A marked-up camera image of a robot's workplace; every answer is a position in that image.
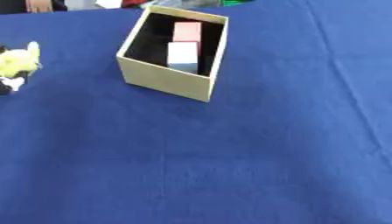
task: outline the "block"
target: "block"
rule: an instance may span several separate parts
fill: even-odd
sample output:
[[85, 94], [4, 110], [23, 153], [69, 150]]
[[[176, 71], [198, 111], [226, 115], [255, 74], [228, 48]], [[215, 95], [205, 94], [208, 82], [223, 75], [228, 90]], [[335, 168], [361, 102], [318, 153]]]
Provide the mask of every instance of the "block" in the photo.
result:
[[198, 43], [171, 42], [167, 47], [167, 66], [190, 74], [198, 72]]
[[174, 24], [173, 42], [197, 42], [201, 48], [201, 22], [177, 22]]

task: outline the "pink block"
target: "pink block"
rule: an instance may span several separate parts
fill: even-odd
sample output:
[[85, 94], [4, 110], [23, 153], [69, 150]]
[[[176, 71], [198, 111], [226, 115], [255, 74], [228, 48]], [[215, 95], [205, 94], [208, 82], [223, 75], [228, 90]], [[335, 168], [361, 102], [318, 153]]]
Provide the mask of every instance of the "pink block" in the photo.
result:
[[201, 22], [177, 22], [174, 24], [173, 42], [197, 42], [201, 47]]

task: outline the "blue tablecloth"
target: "blue tablecloth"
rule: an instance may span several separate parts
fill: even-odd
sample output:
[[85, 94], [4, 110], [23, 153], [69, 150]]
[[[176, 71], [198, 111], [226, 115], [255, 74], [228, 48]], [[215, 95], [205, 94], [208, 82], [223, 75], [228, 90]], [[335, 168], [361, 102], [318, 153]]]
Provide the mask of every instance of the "blue tablecloth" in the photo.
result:
[[125, 84], [141, 11], [1, 16], [45, 68], [0, 98], [0, 223], [392, 223], [391, 7], [203, 10], [230, 16], [210, 103]]

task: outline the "cardboard box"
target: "cardboard box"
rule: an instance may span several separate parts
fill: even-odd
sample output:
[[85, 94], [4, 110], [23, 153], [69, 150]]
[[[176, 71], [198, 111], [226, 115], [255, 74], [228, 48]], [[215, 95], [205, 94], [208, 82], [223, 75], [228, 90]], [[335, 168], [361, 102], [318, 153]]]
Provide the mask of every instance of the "cardboard box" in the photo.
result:
[[[202, 22], [199, 73], [166, 65], [174, 23]], [[129, 84], [209, 102], [226, 48], [228, 18], [189, 10], [150, 6], [137, 21], [116, 57]]]

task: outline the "white cube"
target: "white cube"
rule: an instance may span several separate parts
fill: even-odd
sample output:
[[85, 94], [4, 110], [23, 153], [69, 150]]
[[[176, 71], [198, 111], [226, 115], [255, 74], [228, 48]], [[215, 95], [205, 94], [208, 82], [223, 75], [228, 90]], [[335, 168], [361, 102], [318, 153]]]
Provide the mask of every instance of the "white cube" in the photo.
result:
[[167, 66], [190, 74], [198, 73], [198, 43], [171, 42], [167, 53]]

